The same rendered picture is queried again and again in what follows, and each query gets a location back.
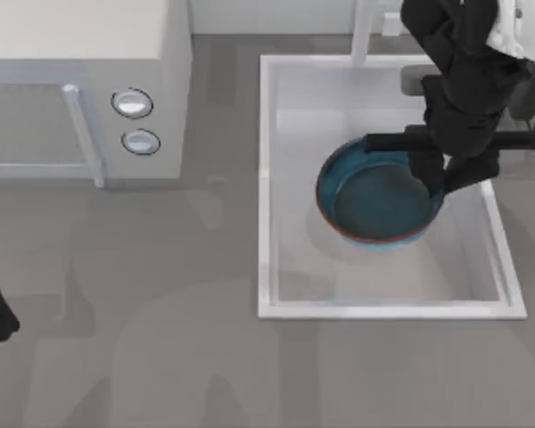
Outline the blue bowl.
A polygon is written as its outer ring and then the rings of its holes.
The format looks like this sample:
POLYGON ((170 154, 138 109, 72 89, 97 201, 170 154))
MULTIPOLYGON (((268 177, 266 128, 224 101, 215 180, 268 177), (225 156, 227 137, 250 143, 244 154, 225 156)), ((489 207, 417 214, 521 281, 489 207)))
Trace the blue bowl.
POLYGON ((378 152, 366 138, 339 146, 317 175, 315 200, 344 240, 391 250, 418 240, 438 216, 443 192, 431 194, 410 170, 406 151, 378 152))

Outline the grey rounded box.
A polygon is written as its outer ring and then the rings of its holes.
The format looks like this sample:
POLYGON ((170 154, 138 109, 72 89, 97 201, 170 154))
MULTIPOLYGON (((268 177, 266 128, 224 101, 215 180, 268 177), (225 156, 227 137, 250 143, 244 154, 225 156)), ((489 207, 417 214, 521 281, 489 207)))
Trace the grey rounded box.
POLYGON ((405 66, 400 71, 401 92, 407 96, 422 96, 424 94, 422 79, 439 74, 439 70, 434 65, 405 66))

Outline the small white tap lever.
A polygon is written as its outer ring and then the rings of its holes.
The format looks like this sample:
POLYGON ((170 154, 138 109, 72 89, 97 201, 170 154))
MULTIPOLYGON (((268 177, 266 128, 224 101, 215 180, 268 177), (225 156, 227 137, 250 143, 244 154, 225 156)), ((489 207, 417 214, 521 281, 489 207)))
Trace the small white tap lever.
POLYGON ((383 15, 382 36, 398 37, 402 34, 404 26, 399 12, 386 12, 383 15))

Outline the tall white tap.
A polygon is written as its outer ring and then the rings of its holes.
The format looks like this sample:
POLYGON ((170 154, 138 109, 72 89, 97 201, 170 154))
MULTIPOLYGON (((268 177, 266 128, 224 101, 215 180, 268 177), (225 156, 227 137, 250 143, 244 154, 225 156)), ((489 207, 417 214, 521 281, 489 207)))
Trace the tall white tap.
POLYGON ((379 0, 356 0, 350 53, 354 67, 362 68, 366 63, 375 9, 378 4, 379 0))

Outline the white sink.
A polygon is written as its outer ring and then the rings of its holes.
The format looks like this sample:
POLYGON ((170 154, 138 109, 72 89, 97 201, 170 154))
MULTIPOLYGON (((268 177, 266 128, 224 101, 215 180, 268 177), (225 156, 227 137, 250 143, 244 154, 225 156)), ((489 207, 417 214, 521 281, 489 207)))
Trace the white sink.
POLYGON ((259 69, 258 313, 264 318, 523 319, 526 309, 490 182, 453 193, 401 245, 354 243, 315 202, 341 144, 422 121, 402 75, 422 55, 264 55, 259 69))

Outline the small round microwave knob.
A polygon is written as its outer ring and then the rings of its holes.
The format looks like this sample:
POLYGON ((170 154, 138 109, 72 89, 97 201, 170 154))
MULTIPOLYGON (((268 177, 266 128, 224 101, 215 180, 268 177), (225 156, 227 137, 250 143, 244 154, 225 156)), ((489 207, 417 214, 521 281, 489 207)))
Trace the small round microwave knob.
POLYGON ((138 128, 121 136, 123 148, 137 156, 152 156, 161 148, 161 140, 152 131, 138 128))

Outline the pale microwave oven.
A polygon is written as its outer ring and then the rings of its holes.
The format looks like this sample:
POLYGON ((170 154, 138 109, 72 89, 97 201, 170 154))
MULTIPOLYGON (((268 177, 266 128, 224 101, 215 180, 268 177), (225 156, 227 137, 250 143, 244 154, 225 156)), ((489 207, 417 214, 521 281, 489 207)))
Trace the pale microwave oven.
POLYGON ((180 176, 193 61, 187 0, 0 0, 0 59, 84 64, 104 186, 180 176), (152 98, 150 115, 127 119, 112 108, 111 95, 126 88, 152 98), (159 137, 152 156, 121 145, 121 136, 138 128, 159 137))

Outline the large round microwave knob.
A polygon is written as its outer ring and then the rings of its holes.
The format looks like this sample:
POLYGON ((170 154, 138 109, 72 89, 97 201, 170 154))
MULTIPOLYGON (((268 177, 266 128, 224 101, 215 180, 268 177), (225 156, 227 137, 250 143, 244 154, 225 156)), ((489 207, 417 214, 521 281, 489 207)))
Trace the large round microwave knob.
POLYGON ((111 106, 122 117, 142 119, 151 114, 154 102, 141 89, 126 88, 111 95, 111 106))

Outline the microwave glass door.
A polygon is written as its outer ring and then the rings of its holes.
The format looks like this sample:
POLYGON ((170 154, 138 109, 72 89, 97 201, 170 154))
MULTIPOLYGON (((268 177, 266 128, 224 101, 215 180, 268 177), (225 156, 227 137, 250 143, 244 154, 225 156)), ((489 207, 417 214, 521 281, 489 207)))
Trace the microwave glass door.
POLYGON ((0 59, 0 179, 92 179, 62 93, 79 87, 93 139, 99 127, 78 60, 0 59))

